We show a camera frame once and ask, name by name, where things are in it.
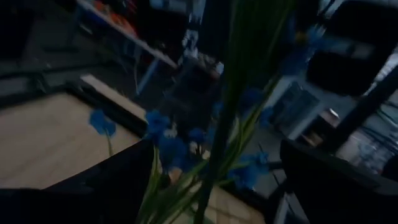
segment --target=artificial flower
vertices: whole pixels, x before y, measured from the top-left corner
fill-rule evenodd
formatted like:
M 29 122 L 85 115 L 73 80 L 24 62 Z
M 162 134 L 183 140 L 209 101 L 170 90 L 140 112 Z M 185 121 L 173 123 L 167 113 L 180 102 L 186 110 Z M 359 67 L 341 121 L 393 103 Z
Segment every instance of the artificial flower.
M 106 119 L 103 110 L 94 110 L 90 114 L 89 122 L 97 130 L 98 134 L 112 136 L 116 132 L 116 124 Z
M 258 118 L 260 127 L 267 128 L 269 126 L 269 118 L 274 114 L 274 109 L 272 107 L 264 108 Z
M 166 128 L 170 125 L 170 119 L 163 116 L 157 110 L 153 110 L 145 114 L 148 122 L 146 138 L 153 139 L 155 144 L 159 143 L 159 139 Z
M 206 134 L 204 130 L 200 128 L 193 128 L 189 133 L 188 137 L 190 141 L 194 141 L 198 144 L 202 144 L 206 140 Z
M 234 180 L 238 189 L 253 189 L 258 175 L 268 173 L 267 157 L 265 152 L 256 155 L 242 155 L 239 164 L 243 166 L 230 170 L 228 178 Z

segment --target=desk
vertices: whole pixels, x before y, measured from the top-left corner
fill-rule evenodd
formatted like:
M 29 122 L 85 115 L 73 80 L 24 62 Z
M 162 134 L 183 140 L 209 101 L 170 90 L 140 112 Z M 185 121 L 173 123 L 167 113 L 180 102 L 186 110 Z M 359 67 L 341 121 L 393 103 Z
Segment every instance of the desk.
M 124 54 L 127 53 L 127 47 L 130 42 L 135 44 L 136 47 L 134 48 L 134 56 L 133 57 L 136 60 L 136 65 L 140 61 L 142 50 L 145 50 L 146 52 L 148 52 L 154 56 L 154 59 L 151 61 L 150 65 L 148 66 L 144 77 L 137 85 L 137 89 L 136 89 L 137 95 L 141 94 L 144 87 L 147 85 L 148 81 L 153 76 L 153 74 L 157 68 L 157 65 L 159 64 L 160 61 L 170 65 L 173 68 L 177 68 L 177 64 L 175 62 L 173 62 L 173 60 L 171 60 L 169 58 L 169 56 L 163 54 L 159 50 L 153 49 L 146 42 L 144 42 L 143 40 L 139 39 L 136 35 L 134 35 L 132 32 L 129 32 L 128 30 L 124 29 L 123 27 L 121 27 L 118 24 L 116 24 L 115 22 L 113 22 L 112 19 L 108 15 L 97 10 L 94 7 L 94 5 L 92 4 L 92 1 L 76 0 L 76 2 L 77 2 L 77 7 L 75 9 L 72 24 L 71 24 L 68 34 L 67 34 L 67 39 L 65 42 L 66 47 L 69 47 L 72 45 L 74 36 L 76 34 L 77 27 L 79 26 L 79 20 L 80 20 L 81 15 L 83 14 L 84 11 L 90 11 L 90 12 L 94 13 L 95 15 L 97 15 L 98 17 L 102 18 L 110 27 L 112 27 L 113 29 L 120 32 L 123 36 L 125 36 L 126 41 L 124 42 L 124 52 L 123 52 Z M 124 67 L 123 60 L 120 59 L 119 63 L 121 63 L 122 66 Z

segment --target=iris flower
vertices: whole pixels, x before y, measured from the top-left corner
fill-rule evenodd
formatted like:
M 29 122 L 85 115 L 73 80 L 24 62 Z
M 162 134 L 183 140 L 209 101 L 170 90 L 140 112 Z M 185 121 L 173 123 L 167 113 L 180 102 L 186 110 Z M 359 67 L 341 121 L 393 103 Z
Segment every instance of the iris flower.
M 146 113 L 145 119 L 148 122 L 146 139 L 153 139 L 155 145 L 157 145 L 161 135 L 170 125 L 170 119 L 157 110 Z
M 159 157 L 164 171 L 173 167 L 184 170 L 184 162 L 187 157 L 188 147 L 181 138 L 169 138 L 161 135 L 159 139 Z
M 253 189 L 260 174 L 268 173 L 268 154 L 259 152 L 255 155 L 242 155 L 239 164 L 242 167 L 232 169 L 228 172 L 228 178 L 233 179 L 238 189 Z
M 97 130 L 98 134 L 112 136 L 116 132 L 116 124 L 106 119 L 104 111 L 94 110 L 90 115 L 90 124 Z
M 198 144 L 202 144 L 206 140 L 206 134 L 204 130 L 200 128 L 193 128 L 189 133 L 188 137 L 190 141 L 194 141 Z
M 269 118 L 274 114 L 274 109 L 272 107 L 264 108 L 258 118 L 260 127 L 267 128 L 269 126 Z

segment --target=flower petal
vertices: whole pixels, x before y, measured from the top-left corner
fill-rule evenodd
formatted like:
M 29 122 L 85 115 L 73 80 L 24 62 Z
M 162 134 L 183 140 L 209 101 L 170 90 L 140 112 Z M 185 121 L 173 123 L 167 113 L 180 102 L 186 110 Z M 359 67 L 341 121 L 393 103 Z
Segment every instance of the flower petal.
M 189 140 L 194 141 L 198 144 L 205 142 L 205 132 L 200 128 L 194 128 L 188 133 Z
M 104 124 L 106 120 L 104 111 L 94 110 L 91 112 L 89 122 L 97 130 L 98 134 L 105 134 Z

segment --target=wooden table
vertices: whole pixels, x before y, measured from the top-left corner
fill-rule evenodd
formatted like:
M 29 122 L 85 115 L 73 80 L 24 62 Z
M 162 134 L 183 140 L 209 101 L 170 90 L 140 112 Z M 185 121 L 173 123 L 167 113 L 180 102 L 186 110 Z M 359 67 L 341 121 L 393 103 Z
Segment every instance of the wooden table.
M 0 111 L 0 187 L 50 187 L 109 157 L 106 136 L 88 123 L 93 108 L 67 94 Z M 117 153 L 140 138 L 117 124 Z

